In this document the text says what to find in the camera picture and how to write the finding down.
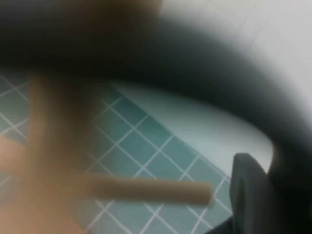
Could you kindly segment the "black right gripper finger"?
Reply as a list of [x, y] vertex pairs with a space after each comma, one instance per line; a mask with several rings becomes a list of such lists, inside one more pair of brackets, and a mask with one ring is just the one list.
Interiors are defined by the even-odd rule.
[[215, 234], [274, 234], [274, 191], [266, 173], [247, 153], [234, 156], [230, 184], [232, 216], [214, 228]]

